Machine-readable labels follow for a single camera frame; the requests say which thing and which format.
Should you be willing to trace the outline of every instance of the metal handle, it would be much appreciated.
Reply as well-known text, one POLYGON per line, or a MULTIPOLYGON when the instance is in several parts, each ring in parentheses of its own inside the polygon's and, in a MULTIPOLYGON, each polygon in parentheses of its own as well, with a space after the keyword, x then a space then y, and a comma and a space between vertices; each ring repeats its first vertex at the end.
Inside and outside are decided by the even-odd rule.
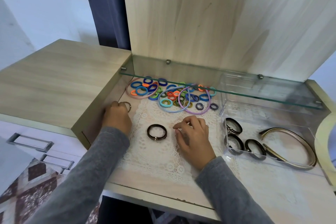
POLYGON ((67 160, 67 159, 64 159, 64 158, 58 158, 58 157, 54 157, 54 156, 51 156, 51 155, 47 155, 47 154, 43 154, 42 157, 40 158, 40 162, 43 162, 45 164, 49 164, 49 165, 54 165, 54 166, 58 166, 58 167, 61 167, 63 169, 67 169, 67 170, 70 170, 70 168, 73 166, 73 164, 75 163, 73 160, 67 160), (52 158, 57 158, 57 159, 61 159, 61 160, 65 160, 65 161, 69 161, 69 165, 67 167, 65 166, 61 166, 61 165, 58 165, 58 164, 55 164, 55 163, 51 163, 51 162, 46 162, 44 161, 44 159, 46 157, 52 157, 52 158))
POLYGON ((14 133, 14 135, 12 135, 6 142, 9 143, 9 144, 13 144, 13 145, 20 145, 20 146, 24 146, 24 147, 27 147, 27 148, 32 148, 32 149, 35 149, 35 150, 41 151, 41 152, 47 152, 54 145, 54 143, 52 141, 45 141, 45 140, 41 140, 41 139, 29 137, 29 136, 23 136, 23 135, 20 135, 19 133, 14 133), (47 145, 44 148, 39 148, 39 147, 36 147, 36 146, 31 146, 31 145, 15 142, 15 140, 18 139, 20 136, 25 137, 25 138, 29 138, 29 139, 33 139, 33 140, 36 140, 36 141, 47 143, 47 145))

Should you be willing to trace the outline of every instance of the hand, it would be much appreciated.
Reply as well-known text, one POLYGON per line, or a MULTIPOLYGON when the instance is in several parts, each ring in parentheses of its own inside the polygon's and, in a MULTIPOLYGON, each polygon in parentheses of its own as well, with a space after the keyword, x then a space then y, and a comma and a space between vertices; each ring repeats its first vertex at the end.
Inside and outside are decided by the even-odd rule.
POLYGON ((102 127, 117 128, 126 136, 129 136, 132 127, 132 121, 128 116, 128 110, 125 103, 113 101, 105 109, 102 127))
POLYGON ((209 142, 209 127, 204 119, 197 119, 195 115, 188 116, 182 122, 173 126, 176 132, 177 144, 183 157, 195 168, 202 170, 207 163, 216 158, 215 152, 209 142), (189 142, 183 139, 181 128, 188 136, 189 142))

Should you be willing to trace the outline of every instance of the person's left hand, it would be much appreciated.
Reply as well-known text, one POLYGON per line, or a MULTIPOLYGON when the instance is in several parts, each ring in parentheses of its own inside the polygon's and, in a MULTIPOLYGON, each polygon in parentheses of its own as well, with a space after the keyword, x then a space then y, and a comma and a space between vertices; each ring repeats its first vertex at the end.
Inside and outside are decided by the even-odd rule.
POLYGON ((111 105, 105 109, 102 127, 117 128, 127 137, 131 132, 132 121, 128 116, 128 110, 125 103, 113 101, 111 105))

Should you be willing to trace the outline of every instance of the black pants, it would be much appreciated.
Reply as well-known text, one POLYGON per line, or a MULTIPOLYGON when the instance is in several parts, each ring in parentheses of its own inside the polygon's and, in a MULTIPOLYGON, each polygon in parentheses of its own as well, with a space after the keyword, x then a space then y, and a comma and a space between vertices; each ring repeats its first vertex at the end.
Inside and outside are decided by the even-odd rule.
POLYGON ((153 224, 147 207, 103 196, 97 224, 138 222, 153 224))

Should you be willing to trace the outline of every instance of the vanity table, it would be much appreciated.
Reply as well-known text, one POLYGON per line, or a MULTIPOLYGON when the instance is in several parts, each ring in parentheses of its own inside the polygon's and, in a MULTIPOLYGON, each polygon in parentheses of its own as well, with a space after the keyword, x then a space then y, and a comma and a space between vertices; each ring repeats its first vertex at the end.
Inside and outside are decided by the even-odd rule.
POLYGON ((125 92, 133 78, 148 76, 186 87, 197 83, 203 90, 212 86, 219 108, 200 115, 210 143, 271 219, 334 223, 336 169, 328 137, 336 107, 307 79, 334 51, 335 0, 125 3, 132 52, 59 39, 0 71, 0 138, 67 175, 98 135, 104 108, 129 102, 132 143, 103 194, 216 222, 194 183, 197 172, 176 150, 171 127, 189 114, 167 113, 156 101, 125 92), (272 133, 261 141, 259 135, 273 127, 295 132, 317 164, 297 170, 269 154, 263 161, 232 154, 224 140, 226 118, 242 126, 242 141, 256 139, 291 163, 306 164, 305 148, 292 137, 272 133), (147 136, 154 123, 167 128, 165 140, 147 136))

